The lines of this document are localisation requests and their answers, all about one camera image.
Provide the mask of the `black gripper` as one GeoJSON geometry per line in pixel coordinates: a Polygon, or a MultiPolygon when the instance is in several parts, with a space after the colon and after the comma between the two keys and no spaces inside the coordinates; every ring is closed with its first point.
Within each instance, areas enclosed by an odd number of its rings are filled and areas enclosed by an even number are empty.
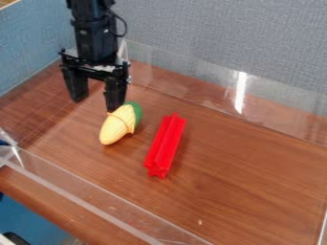
{"type": "Polygon", "coordinates": [[[77,56],[76,49],[62,49],[58,54],[60,69],[72,100],[80,102],[88,97],[88,79],[102,81],[105,109],[113,112],[125,101],[130,63],[121,62],[117,55],[102,62],[86,61],[77,56]]]}

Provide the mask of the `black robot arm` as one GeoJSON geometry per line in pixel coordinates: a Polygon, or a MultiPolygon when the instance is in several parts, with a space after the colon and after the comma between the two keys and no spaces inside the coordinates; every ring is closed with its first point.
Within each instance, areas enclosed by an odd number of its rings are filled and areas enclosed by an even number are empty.
{"type": "Polygon", "coordinates": [[[62,49],[60,69],[70,98],[89,95],[88,79],[104,82],[105,110],[113,112],[125,101],[130,63],[118,56],[118,38],[126,22],[110,9],[114,0],[66,0],[74,28],[74,49],[62,49]]]}

